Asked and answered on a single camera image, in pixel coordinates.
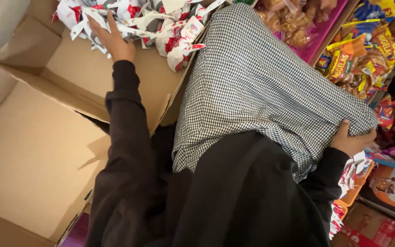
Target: fingers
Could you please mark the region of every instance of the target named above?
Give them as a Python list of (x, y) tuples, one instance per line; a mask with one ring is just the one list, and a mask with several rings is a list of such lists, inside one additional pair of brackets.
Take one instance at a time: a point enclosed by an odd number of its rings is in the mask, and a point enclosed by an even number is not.
[(106, 29), (102, 28), (100, 24), (88, 15), (88, 24), (92, 32), (98, 37), (98, 39), (104, 40), (109, 34)]
[(350, 121), (348, 119), (344, 119), (339, 125), (339, 129), (337, 130), (337, 134), (341, 136), (347, 136), (348, 130), (350, 129)]
[(118, 34), (121, 36), (118, 31), (117, 23), (115, 23), (114, 17), (112, 16), (112, 11), (107, 11), (107, 22), (109, 23), (109, 28), (111, 29), (112, 34)]

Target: open cardboard box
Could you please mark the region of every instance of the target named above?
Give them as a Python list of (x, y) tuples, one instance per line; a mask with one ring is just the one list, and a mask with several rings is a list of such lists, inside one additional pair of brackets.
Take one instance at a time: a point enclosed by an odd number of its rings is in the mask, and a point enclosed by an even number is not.
[[(104, 97), (112, 90), (113, 62), (100, 51), (91, 51), (89, 40), (71, 41), (70, 30), (62, 23), (51, 23), (57, 3), (31, 0), (12, 39), (0, 49), (0, 68), (65, 107), (107, 123)], [(136, 49), (134, 64), (140, 77), (139, 92), (152, 134), (173, 103), (192, 63), (175, 73), (155, 48), (143, 50), (136, 43)]]

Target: pink basket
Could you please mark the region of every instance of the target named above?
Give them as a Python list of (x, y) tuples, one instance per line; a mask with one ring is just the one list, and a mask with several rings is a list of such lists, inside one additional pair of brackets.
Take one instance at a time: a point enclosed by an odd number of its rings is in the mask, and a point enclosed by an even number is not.
[(344, 9), (345, 5), (347, 4), (348, 0), (337, 0), (336, 8), (332, 10), (329, 14), (329, 19), (327, 21), (321, 22), (318, 26), (312, 29), (310, 34), (316, 34), (316, 36), (312, 39), (309, 45), (306, 48), (303, 48), (302, 51), (298, 51), (295, 48), (292, 50), (306, 63), (310, 63), (315, 53), (320, 48), (321, 44), (323, 43), (324, 39), (326, 38), (327, 34), (329, 33), (330, 29), (332, 28), (333, 24), (335, 23), (336, 19), (341, 14), (342, 10)]

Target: person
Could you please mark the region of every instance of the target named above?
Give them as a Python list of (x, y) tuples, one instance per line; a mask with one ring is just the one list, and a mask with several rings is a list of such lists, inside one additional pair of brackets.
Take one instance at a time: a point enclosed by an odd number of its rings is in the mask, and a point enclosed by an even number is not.
[(132, 63), (135, 47), (107, 16), (111, 33), (89, 19), (113, 59), (106, 95), (111, 147), (96, 177), (87, 247), (329, 246), (331, 203), (349, 157), (370, 146), (374, 130), (348, 137), (343, 120), (316, 169), (295, 183), (296, 163), (259, 132), (212, 145), (194, 173), (172, 173), (175, 126), (150, 138)]

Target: bundle of cloth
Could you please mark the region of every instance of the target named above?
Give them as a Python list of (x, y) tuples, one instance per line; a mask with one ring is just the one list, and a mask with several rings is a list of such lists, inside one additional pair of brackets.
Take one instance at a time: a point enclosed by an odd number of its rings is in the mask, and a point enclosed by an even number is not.
[(200, 156), (228, 134), (255, 130), (298, 165), (296, 182), (315, 170), (343, 119), (362, 135), (377, 119), (273, 36), (238, 3), (215, 13), (190, 76), (176, 128), (173, 171), (194, 171)]

